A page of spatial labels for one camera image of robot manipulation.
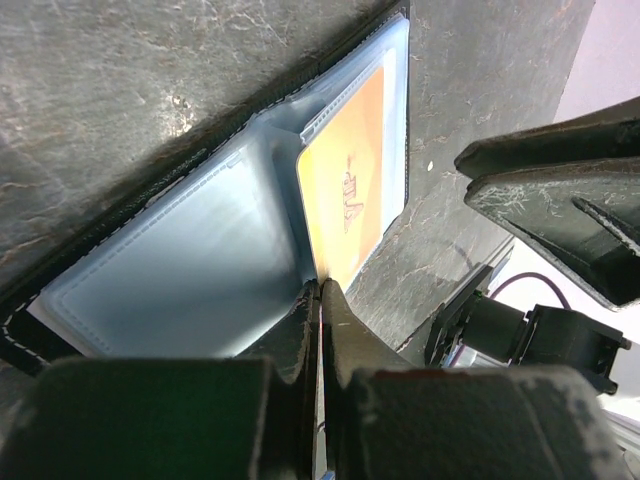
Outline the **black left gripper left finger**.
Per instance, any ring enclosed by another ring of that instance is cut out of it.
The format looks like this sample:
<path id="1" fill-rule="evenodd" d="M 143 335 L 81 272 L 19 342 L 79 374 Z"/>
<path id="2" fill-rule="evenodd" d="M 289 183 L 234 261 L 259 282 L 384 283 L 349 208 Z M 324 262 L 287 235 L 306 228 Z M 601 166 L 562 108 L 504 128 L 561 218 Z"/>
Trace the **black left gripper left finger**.
<path id="1" fill-rule="evenodd" d="M 231 359 L 78 359 L 41 374 L 5 479 L 310 479 L 320 289 Z"/>

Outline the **gold VIP card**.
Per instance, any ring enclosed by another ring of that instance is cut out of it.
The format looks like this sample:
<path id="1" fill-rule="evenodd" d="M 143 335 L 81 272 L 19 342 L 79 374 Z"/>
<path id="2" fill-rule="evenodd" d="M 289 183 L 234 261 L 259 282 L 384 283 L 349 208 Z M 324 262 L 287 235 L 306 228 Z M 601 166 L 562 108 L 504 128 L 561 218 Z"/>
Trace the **gold VIP card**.
<path id="1" fill-rule="evenodd" d="M 384 69 L 301 152 L 297 174 L 318 280 L 346 289 L 382 237 Z"/>

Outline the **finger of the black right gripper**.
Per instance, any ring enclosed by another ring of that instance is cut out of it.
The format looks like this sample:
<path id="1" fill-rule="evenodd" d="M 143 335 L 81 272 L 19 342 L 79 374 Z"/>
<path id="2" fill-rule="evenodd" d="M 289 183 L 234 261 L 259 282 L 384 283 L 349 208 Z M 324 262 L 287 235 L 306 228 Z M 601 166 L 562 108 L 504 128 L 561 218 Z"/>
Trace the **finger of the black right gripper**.
<path id="1" fill-rule="evenodd" d="M 639 155 L 637 97 L 560 123 L 477 140 L 454 160 L 475 180 L 529 168 Z"/>

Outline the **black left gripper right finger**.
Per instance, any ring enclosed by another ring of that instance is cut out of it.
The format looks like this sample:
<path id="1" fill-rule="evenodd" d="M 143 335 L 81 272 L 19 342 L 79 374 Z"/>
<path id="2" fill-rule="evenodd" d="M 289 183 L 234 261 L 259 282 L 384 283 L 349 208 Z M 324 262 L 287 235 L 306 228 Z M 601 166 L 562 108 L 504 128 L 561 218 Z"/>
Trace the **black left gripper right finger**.
<path id="1" fill-rule="evenodd" d="M 322 287 L 327 461 L 340 479 L 621 479 L 596 394 L 566 366 L 418 369 Z"/>

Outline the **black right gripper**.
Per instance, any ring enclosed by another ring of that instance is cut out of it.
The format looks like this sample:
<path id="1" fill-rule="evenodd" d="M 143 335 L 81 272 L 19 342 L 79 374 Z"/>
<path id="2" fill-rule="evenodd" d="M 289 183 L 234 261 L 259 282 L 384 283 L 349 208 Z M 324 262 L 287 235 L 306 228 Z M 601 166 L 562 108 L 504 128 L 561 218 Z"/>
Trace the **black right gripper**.
<path id="1" fill-rule="evenodd" d="M 601 159 L 472 181 L 466 204 L 505 229 L 602 306 L 639 302 L 639 161 Z M 479 264 L 432 317 L 424 364 L 446 368 L 462 347 L 506 366 L 563 365 L 601 394 L 633 393 L 633 342 L 567 307 L 523 312 L 486 294 Z"/>

